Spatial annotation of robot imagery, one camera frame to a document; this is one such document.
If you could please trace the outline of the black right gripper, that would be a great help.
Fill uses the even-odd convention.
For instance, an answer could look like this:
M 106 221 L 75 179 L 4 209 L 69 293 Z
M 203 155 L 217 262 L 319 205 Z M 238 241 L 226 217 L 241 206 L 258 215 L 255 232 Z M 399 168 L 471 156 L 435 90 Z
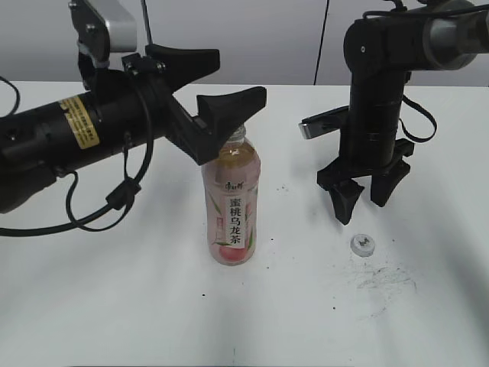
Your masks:
M 368 161 L 361 163 L 346 157 L 337 157 L 325 168 L 317 172 L 316 182 L 329 192 L 335 218 L 348 225 L 355 204 L 364 187 L 353 178 L 372 177 L 371 201 L 384 207 L 400 181 L 410 172 L 410 165 L 403 161 L 414 152 L 414 143 L 405 138 L 395 141 L 392 158 L 387 163 Z

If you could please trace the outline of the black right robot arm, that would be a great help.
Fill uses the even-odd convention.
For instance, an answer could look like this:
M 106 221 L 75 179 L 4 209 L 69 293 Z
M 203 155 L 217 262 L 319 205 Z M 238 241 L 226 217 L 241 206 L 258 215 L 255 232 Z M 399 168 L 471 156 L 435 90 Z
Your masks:
M 371 179 L 371 200 L 384 206 L 410 172 L 406 162 L 420 138 L 400 119 L 409 105 L 404 88 L 417 70 L 460 70 L 488 51 L 488 7 L 468 1 L 424 1 L 408 9 L 366 11 L 347 30 L 343 51 L 351 72 L 347 106 L 301 123 L 314 138 L 339 131 L 338 157 L 317 174 L 332 199 L 336 219 L 347 224 L 362 193 L 359 177 Z

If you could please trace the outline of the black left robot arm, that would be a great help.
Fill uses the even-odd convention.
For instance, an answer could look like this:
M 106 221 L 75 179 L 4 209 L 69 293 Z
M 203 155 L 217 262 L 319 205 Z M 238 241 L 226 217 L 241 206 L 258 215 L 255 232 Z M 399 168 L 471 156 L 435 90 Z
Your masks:
M 58 177 L 142 145 L 147 132 L 166 138 L 197 164 L 219 155 L 230 137 L 267 102 L 256 86 L 197 96 L 190 115 L 175 92 L 220 67 L 216 49 L 148 45 L 129 54 L 122 70 L 98 69 L 92 88 L 1 120 L 1 211 L 8 213 Z

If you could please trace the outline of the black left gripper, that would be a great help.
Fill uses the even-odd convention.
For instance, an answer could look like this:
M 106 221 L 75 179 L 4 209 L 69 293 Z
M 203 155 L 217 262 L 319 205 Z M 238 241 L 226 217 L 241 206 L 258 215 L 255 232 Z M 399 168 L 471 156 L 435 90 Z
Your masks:
M 123 70 L 90 69 L 89 112 L 100 139 L 91 150 L 92 161 L 166 138 L 203 165 L 217 158 L 224 143 L 266 106 L 267 90 L 256 86 L 198 95 L 198 114 L 191 116 L 174 93 L 219 70 L 219 50 L 148 44 L 145 52 L 123 57 Z

